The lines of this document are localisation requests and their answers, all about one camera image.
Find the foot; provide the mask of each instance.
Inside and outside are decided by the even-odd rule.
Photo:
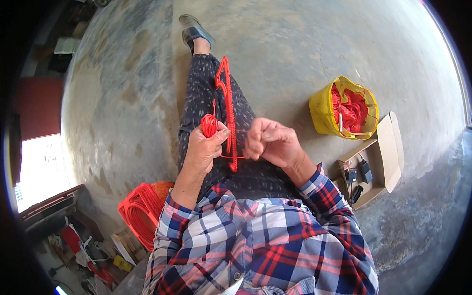
[[[197,38],[203,38],[208,41],[210,48],[215,44],[215,39],[203,29],[196,17],[189,14],[183,14],[179,17],[179,21],[182,26],[184,26],[184,30],[182,31],[182,39],[184,40],[185,45],[187,45],[192,55],[194,54],[196,46],[194,40]]]

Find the cardboard box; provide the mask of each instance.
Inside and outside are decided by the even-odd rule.
[[[351,190],[351,185],[346,182],[344,170],[358,168],[361,162],[360,154],[369,163],[373,180],[368,184],[363,182],[358,169],[357,181],[352,183]],[[402,138],[395,113],[390,112],[379,122],[376,138],[374,135],[373,138],[364,141],[359,147],[339,158],[337,162],[342,170],[342,185],[344,185],[340,190],[346,192],[345,198],[354,210],[367,204],[384,190],[391,193],[405,166]],[[358,185],[364,190],[357,202],[352,204],[351,195]]]

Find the yellow object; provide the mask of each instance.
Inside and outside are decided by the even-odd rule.
[[[131,270],[132,265],[127,262],[123,257],[120,255],[116,255],[113,259],[113,264],[118,266],[119,269],[129,272]]]
[[[339,90],[341,101],[347,102],[347,97],[344,95],[344,90],[349,89],[353,92],[364,92],[365,104],[369,110],[369,114],[365,120],[365,125],[362,126],[362,133],[351,133],[343,128],[341,133],[333,112],[333,98],[331,97],[331,88],[333,84]],[[354,84],[348,78],[339,76],[333,82],[329,83],[310,97],[310,113],[312,114],[313,125],[316,132],[328,135],[337,135],[342,138],[366,140],[377,130],[379,123],[379,108],[375,101],[374,95],[366,88]]]

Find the person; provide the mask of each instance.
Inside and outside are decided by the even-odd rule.
[[[372,254],[339,190],[295,131],[257,118],[233,77],[237,172],[220,157],[229,130],[215,89],[215,40],[182,15],[192,59],[179,130],[179,175],[159,218],[143,294],[376,294]],[[226,83],[224,75],[221,80]],[[206,138],[201,118],[218,131]]]

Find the concrete floor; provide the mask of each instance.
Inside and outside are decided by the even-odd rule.
[[[69,67],[61,132],[71,183],[88,190],[79,207],[104,236],[124,224],[116,208],[135,186],[177,176],[190,61],[178,22],[183,13],[216,38],[213,54],[228,57],[255,113],[293,127],[311,159],[329,171],[359,142],[316,133],[312,94],[343,75],[374,93],[381,118],[394,111],[405,170],[394,193],[378,197],[358,219],[385,273],[381,282],[427,251],[430,242],[418,233],[441,231],[446,216],[432,215],[421,200],[443,199],[440,181],[428,175],[445,173],[432,171],[433,164],[461,134],[464,111],[448,49],[418,0],[113,0],[97,11]],[[461,177],[450,179],[449,191]],[[405,198],[415,225],[408,214],[385,218]],[[399,226],[408,232],[401,241],[392,238]]]

